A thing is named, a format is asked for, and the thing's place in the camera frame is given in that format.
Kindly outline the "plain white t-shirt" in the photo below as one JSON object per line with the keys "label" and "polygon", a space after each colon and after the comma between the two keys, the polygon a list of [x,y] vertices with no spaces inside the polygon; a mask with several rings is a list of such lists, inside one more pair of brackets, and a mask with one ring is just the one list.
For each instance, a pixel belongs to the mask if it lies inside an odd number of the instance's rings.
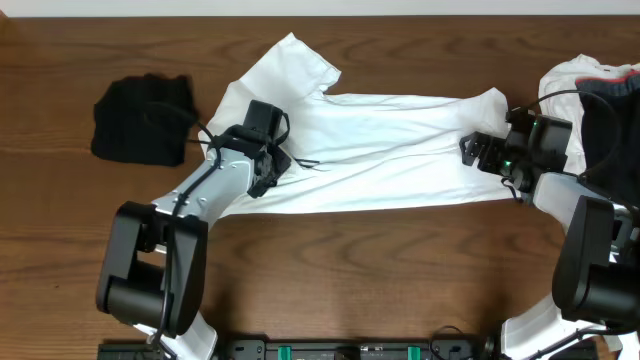
{"label": "plain white t-shirt", "polygon": [[[617,79],[636,65],[613,67],[580,55],[551,69],[540,81],[536,105],[543,115],[567,120],[572,132],[566,149],[567,162],[561,173],[540,176],[532,192],[532,203],[554,217],[565,234],[584,231],[585,216],[603,232],[611,229],[614,215],[620,215],[632,229],[639,226],[639,205],[618,200],[587,183],[591,171],[586,166],[581,125],[584,114],[576,82],[586,78]],[[608,295],[588,285],[588,265],[570,271],[568,284],[556,282],[553,292],[501,328],[501,352],[514,359],[549,359],[570,346],[593,336],[602,336],[622,359],[639,356],[639,339],[632,300],[619,311],[607,305]]]}

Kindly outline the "dark navy garment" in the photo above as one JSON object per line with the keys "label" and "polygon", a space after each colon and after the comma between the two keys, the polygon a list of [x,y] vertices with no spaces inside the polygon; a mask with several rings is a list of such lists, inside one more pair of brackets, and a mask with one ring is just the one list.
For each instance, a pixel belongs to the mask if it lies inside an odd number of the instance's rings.
{"label": "dark navy garment", "polygon": [[587,183],[639,205],[639,73],[576,82],[584,111],[581,136]]}

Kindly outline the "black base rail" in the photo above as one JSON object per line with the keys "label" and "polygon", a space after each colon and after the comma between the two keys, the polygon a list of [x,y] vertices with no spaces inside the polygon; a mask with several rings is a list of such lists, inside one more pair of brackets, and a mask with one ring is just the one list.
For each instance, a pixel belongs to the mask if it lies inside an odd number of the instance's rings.
{"label": "black base rail", "polygon": [[[471,338],[453,335],[436,338],[434,342],[387,343],[321,343],[321,342],[268,342],[244,339],[229,342],[204,357],[154,354],[142,344],[101,344],[99,360],[142,359],[213,359],[213,360],[431,360],[431,359],[499,359],[480,350]],[[550,359],[596,360],[600,359],[596,344],[585,340],[562,350]]]}

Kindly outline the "white robot print t-shirt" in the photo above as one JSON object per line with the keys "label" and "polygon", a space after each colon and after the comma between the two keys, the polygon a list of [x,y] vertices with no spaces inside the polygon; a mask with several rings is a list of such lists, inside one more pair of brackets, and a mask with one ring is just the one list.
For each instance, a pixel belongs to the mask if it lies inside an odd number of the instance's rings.
{"label": "white robot print t-shirt", "polygon": [[475,131],[504,136],[507,101],[491,88],[466,99],[330,95],[341,72],[293,34],[230,83],[207,127],[244,120],[250,101],[290,118],[283,147],[294,157],[260,198],[227,214],[322,213],[451,205],[509,197],[492,175],[463,164],[459,142]]}

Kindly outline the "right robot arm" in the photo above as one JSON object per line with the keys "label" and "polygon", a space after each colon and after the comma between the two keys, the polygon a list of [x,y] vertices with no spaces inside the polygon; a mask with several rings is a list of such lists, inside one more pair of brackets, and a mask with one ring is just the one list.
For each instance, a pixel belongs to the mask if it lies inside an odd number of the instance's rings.
{"label": "right robot arm", "polygon": [[565,172],[571,122],[521,108],[506,121],[503,138],[462,137],[462,162],[500,176],[516,199],[556,219],[565,240],[550,294],[504,321],[482,358],[576,359],[577,344],[595,336],[618,358],[638,358],[639,224],[630,206]]}

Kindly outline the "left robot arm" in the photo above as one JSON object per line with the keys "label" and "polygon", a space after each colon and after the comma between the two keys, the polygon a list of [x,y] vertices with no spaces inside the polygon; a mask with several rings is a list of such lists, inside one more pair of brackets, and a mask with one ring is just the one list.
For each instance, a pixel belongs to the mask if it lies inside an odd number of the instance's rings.
{"label": "left robot arm", "polygon": [[102,344],[100,359],[211,359],[218,334],[199,309],[208,234],[241,195],[263,196],[291,165],[280,108],[253,100],[244,121],[208,134],[202,164],[150,204],[116,212],[96,305],[146,334],[139,344]]}

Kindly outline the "folded black cloth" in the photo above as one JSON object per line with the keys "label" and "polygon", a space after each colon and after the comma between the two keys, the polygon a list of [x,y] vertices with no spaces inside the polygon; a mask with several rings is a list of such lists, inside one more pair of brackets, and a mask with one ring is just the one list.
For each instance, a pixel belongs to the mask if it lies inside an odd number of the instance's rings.
{"label": "folded black cloth", "polygon": [[91,152],[108,161],[176,167],[198,120],[190,78],[157,74],[114,81],[94,104]]}

